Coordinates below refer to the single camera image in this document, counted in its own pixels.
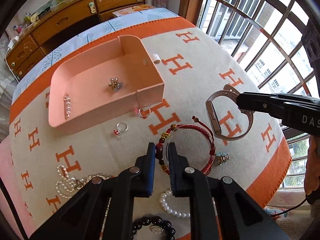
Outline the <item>person's right hand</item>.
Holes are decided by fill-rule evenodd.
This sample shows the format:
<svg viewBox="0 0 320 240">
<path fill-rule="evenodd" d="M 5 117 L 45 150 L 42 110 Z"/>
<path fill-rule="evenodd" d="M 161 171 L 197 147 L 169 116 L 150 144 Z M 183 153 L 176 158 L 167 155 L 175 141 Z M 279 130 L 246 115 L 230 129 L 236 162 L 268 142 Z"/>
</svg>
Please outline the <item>person's right hand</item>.
<svg viewBox="0 0 320 240">
<path fill-rule="evenodd" d="M 306 172 L 304 179 L 304 191 L 310 195 L 319 188 L 320 173 L 319 157 L 317 155 L 317 141 L 314 136 L 309 138 L 308 158 L 306 162 Z"/>
</svg>

